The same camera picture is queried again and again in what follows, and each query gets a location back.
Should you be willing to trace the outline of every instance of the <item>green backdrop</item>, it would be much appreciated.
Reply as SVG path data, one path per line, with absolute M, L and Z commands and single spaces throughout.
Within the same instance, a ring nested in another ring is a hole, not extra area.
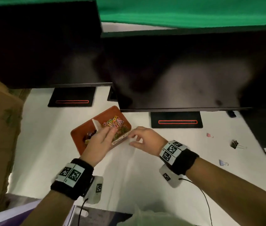
M 71 0 L 0 0 L 0 5 L 59 1 Z M 266 25 L 266 0 L 97 0 L 97 5 L 103 22 L 172 27 Z

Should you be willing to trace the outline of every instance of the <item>white plastic bag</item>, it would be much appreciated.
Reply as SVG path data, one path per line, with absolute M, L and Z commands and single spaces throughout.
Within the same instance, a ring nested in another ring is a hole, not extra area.
M 154 213 L 153 211 L 141 211 L 135 208 L 135 213 L 125 222 L 120 222 L 117 226 L 194 226 L 187 221 L 181 220 L 168 213 Z

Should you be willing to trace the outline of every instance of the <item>cable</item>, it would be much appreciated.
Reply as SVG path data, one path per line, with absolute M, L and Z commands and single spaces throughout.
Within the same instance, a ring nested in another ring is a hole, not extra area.
M 88 201 L 88 198 L 86 198 L 86 200 L 83 202 L 82 207 L 81 207 L 81 210 L 80 210 L 80 214 L 78 215 L 78 226 L 80 226 L 81 213 L 82 213 L 83 206 L 84 206 L 84 204 L 85 204 L 86 201 Z
M 179 178 L 179 180 L 185 180 L 185 181 L 188 181 L 188 182 L 194 184 L 192 181 L 189 181 L 189 180 L 187 180 L 187 179 L 185 179 L 185 178 Z M 211 224 L 211 226 L 213 226 L 213 225 L 212 225 L 212 219 L 211 219 L 211 213 L 210 213 L 210 207 L 209 207 L 209 204 L 208 204 L 208 201 L 207 201 L 206 195 L 205 195 L 205 193 L 203 192 L 203 190 L 201 190 L 201 192 L 202 192 L 202 194 L 204 195 L 205 200 L 206 200 L 206 203 L 207 203 L 207 206 L 208 206 L 209 217 L 210 217 L 210 224 Z

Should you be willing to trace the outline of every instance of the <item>human hand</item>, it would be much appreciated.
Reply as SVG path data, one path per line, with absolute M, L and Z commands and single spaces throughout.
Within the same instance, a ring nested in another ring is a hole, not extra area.
M 131 146 L 158 157 L 162 148 L 168 143 L 165 138 L 153 129 L 142 126 L 138 126 L 128 135 L 129 138 L 134 138 L 135 136 L 137 136 L 136 141 L 131 142 Z
M 117 128 L 105 127 L 95 133 L 80 159 L 95 167 L 108 153 Z

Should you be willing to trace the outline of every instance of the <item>monitor screen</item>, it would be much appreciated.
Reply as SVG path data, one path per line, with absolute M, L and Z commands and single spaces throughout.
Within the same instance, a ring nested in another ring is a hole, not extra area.
M 95 1 L 0 6 L 0 81 L 10 88 L 110 85 Z
M 208 31 L 120 33 L 103 38 L 106 69 L 121 111 L 252 107 L 251 98 L 242 105 L 240 99 L 244 89 L 266 69 L 266 30 Z

